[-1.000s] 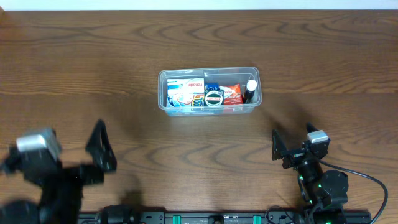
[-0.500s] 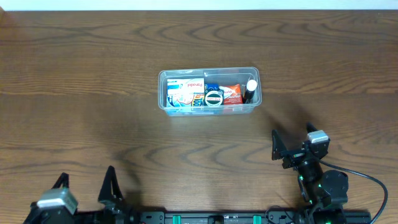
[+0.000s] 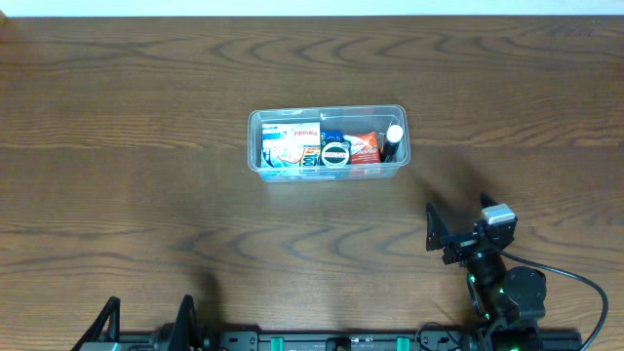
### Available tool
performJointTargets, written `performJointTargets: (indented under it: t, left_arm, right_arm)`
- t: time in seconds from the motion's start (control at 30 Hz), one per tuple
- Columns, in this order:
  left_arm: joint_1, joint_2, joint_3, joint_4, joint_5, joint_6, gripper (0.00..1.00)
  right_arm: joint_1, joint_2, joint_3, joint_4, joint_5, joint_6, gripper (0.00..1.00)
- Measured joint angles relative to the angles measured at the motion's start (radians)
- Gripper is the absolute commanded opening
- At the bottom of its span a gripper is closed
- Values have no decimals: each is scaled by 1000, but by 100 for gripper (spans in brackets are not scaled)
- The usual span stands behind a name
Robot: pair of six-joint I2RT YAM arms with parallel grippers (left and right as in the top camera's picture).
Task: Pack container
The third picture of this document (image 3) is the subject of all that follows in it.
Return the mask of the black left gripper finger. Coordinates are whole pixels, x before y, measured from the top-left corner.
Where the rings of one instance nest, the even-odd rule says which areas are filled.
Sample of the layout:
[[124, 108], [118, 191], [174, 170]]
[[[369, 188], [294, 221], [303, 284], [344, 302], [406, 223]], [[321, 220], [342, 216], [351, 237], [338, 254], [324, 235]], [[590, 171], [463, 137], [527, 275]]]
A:
[[98, 342], [101, 337], [105, 341], [118, 342], [120, 340], [120, 308], [121, 300], [116, 296], [111, 296], [71, 351], [79, 351], [85, 343]]
[[168, 351], [190, 351], [200, 348], [194, 300], [187, 294], [179, 307], [172, 329]]

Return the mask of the dark bottle with white cap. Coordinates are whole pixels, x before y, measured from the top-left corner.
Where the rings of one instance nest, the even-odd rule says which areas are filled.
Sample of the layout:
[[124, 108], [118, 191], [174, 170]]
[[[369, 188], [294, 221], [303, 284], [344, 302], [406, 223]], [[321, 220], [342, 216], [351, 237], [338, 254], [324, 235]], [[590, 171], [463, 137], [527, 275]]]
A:
[[405, 131], [400, 125], [391, 125], [388, 128], [384, 135], [383, 145], [380, 149], [380, 161], [382, 163], [388, 163], [394, 160], [404, 133]]

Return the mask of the red Panadol box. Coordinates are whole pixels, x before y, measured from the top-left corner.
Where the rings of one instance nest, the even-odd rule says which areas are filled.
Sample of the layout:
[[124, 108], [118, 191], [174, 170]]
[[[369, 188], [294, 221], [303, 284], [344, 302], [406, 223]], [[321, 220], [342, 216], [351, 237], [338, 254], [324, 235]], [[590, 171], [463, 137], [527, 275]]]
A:
[[376, 164], [380, 162], [376, 132], [369, 132], [363, 135], [344, 135], [343, 138], [351, 145], [350, 162], [352, 165]]

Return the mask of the green Zam-Buk ointment box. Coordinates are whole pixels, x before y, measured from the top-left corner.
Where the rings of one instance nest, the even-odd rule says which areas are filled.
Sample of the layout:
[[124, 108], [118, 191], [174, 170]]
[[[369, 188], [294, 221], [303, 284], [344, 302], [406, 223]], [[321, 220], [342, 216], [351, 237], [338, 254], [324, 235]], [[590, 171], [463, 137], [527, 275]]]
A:
[[320, 163], [326, 167], [342, 167], [351, 161], [351, 143], [349, 141], [323, 141], [321, 144]]

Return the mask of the blue Cool Fever box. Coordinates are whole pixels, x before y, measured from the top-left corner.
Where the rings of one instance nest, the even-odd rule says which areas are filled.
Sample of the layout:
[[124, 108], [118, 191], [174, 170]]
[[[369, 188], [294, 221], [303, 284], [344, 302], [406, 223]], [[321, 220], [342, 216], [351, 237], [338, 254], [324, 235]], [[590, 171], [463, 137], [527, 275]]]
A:
[[276, 132], [262, 135], [263, 168], [320, 166], [323, 141], [344, 141], [342, 132]]

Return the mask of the white Panadol box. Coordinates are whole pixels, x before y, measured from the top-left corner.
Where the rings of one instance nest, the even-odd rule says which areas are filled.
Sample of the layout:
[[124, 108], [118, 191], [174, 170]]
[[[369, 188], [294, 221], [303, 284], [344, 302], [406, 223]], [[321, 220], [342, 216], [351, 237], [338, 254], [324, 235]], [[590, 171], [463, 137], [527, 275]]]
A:
[[261, 138], [263, 168], [307, 168], [319, 165], [319, 122], [264, 124]]

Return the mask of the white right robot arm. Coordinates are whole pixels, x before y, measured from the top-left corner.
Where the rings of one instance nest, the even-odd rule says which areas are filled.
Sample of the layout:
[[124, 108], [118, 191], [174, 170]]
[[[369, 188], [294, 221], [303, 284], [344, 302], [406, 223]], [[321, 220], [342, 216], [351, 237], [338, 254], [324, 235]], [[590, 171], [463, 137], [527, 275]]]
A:
[[514, 241], [518, 218], [485, 193], [480, 204], [481, 217], [466, 234], [451, 233], [434, 204], [425, 207], [426, 250], [441, 250], [444, 264], [467, 270], [471, 303], [481, 318], [462, 336], [459, 348], [542, 350], [537, 321], [545, 316], [545, 276], [526, 266], [505, 266], [502, 256]]

